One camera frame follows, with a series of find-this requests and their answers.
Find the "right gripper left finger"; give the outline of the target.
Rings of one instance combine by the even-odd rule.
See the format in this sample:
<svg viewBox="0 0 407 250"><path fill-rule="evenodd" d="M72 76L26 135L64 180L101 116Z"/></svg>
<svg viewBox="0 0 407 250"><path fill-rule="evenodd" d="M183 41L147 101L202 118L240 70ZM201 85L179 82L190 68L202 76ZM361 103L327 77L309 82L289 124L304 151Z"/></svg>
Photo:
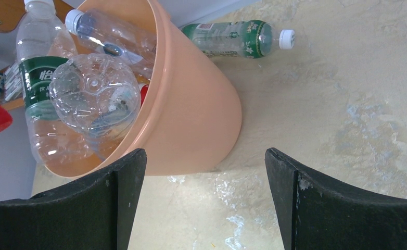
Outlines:
<svg viewBox="0 0 407 250"><path fill-rule="evenodd" d="M136 149L29 199L0 201L0 249L127 249L146 164Z"/></svg>

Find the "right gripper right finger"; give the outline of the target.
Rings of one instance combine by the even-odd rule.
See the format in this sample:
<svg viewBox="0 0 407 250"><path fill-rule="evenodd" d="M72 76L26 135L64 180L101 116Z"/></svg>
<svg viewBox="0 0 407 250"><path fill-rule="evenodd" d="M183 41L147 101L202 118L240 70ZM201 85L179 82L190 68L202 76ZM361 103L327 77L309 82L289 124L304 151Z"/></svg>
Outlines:
<svg viewBox="0 0 407 250"><path fill-rule="evenodd" d="M407 199L347 184L275 148L265 167L285 249L407 249Z"/></svg>

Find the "clear bottle blue label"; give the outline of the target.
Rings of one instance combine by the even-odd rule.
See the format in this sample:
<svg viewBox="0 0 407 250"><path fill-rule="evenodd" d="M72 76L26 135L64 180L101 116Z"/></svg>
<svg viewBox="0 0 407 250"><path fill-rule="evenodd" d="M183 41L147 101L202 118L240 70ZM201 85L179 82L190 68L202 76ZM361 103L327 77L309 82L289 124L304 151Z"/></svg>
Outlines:
<svg viewBox="0 0 407 250"><path fill-rule="evenodd" d="M113 140L132 126L141 94L132 69L106 54L82 54L58 66L49 85L61 121L88 140Z"/></svg>

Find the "dark green label clear bottle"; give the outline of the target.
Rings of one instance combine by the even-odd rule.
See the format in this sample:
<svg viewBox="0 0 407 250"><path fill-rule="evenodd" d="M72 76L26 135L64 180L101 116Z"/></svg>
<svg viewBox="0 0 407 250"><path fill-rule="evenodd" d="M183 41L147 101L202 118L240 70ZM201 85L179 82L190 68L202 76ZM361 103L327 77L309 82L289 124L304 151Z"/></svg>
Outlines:
<svg viewBox="0 0 407 250"><path fill-rule="evenodd" d="M82 135L62 122L49 84L55 69L77 55L74 40L53 1L25 1L16 38L31 152L40 164L68 164L92 156Z"/></svg>

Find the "green tinted plastic bottle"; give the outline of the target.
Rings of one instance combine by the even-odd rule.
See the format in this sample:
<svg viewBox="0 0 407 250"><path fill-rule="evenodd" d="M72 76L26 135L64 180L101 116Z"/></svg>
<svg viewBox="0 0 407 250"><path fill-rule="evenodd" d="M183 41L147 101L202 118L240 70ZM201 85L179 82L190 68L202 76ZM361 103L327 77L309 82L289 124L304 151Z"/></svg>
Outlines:
<svg viewBox="0 0 407 250"><path fill-rule="evenodd" d="M263 58L295 44L295 31L278 30L262 20L193 23L182 32L208 57Z"/></svg>

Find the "clear bottle purple label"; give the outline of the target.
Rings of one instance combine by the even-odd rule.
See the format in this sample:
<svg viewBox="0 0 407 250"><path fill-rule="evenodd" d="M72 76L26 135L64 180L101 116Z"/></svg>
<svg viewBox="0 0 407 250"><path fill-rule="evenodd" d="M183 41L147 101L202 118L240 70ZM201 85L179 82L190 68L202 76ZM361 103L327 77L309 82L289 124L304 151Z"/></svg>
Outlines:
<svg viewBox="0 0 407 250"><path fill-rule="evenodd" d="M155 34L98 9L73 9L66 15L65 25L81 46L117 57L137 78L151 80L157 48Z"/></svg>

